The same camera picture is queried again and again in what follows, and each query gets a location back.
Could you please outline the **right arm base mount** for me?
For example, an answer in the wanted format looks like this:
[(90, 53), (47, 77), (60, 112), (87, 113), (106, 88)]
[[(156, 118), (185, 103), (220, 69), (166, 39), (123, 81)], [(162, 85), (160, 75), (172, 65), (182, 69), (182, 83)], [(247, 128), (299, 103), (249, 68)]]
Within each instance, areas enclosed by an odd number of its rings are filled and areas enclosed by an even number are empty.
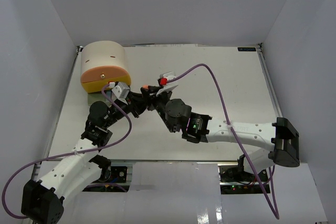
[(218, 171), (222, 195), (263, 194), (255, 175), (239, 172), (237, 165), (219, 165)]

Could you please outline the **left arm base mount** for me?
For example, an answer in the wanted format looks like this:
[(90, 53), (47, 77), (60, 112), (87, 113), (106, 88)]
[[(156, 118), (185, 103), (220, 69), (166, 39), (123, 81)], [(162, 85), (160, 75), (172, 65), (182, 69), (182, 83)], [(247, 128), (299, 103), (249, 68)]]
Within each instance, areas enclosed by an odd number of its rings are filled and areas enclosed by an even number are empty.
[(87, 186), (84, 191), (97, 193), (126, 193), (129, 190), (126, 166), (111, 166), (110, 170), (99, 180)]

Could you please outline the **orange top drawer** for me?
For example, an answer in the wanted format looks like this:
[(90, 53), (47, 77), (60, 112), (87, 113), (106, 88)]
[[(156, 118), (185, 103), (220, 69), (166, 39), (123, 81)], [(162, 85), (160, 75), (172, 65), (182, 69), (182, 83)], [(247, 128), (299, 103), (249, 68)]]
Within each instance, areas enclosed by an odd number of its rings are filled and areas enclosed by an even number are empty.
[(81, 83), (111, 80), (125, 82), (127, 85), (131, 84), (131, 77), (129, 73), (125, 69), (118, 66), (102, 66), (91, 68), (81, 75), (80, 80)]

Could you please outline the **grey-green bottom drawer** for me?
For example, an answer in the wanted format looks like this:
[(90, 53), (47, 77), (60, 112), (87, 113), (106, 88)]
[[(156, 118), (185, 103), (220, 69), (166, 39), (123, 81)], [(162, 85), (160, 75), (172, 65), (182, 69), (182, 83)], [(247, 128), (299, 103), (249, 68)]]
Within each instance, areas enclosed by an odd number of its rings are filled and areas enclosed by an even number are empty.
[(101, 92), (88, 93), (87, 102), (89, 106), (97, 101), (104, 102), (107, 106), (111, 105), (110, 101), (103, 94), (101, 94)]

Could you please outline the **yellow drawer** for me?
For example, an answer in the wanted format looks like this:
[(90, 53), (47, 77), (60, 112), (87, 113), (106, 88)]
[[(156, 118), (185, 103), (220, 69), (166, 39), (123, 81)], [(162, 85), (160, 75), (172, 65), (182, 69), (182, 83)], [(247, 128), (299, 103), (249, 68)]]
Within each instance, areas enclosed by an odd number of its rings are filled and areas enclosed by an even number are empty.
[(102, 79), (102, 80), (97, 80), (97, 81), (88, 81), (88, 80), (84, 80), (83, 78), (81, 78), (81, 85), (87, 93), (99, 92), (109, 82), (124, 82), (128, 86), (130, 86), (131, 77), (122, 76), (122, 77), (107, 78), (107, 79)]

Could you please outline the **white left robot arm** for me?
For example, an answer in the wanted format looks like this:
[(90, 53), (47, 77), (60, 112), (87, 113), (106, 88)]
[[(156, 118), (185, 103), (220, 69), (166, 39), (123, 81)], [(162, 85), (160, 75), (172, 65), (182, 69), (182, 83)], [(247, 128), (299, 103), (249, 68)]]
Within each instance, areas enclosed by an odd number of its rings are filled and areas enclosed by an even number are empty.
[(36, 223), (57, 223), (74, 196), (97, 180), (108, 180), (111, 161), (99, 154), (112, 136), (108, 128), (129, 113), (138, 117), (146, 109), (146, 100), (134, 92), (111, 105), (94, 102), (89, 108), (85, 130), (72, 152), (39, 180), (31, 179), (25, 184), (22, 214)]

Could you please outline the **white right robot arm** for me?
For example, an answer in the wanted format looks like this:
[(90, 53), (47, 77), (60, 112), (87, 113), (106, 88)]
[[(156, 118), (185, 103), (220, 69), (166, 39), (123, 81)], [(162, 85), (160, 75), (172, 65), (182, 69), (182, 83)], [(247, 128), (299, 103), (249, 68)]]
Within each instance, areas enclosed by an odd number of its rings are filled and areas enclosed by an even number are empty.
[(181, 132), (188, 142), (237, 143), (254, 146), (238, 159), (237, 175), (247, 182), (256, 172), (274, 165), (295, 168), (300, 165), (299, 133), (287, 118), (278, 117), (274, 123), (227, 123), (206, 114), (192, 112), (181, 99), (172, 99), (171, 91), (160, 87), (141, 88), (148, 110), (156, 110), (171, 133)]

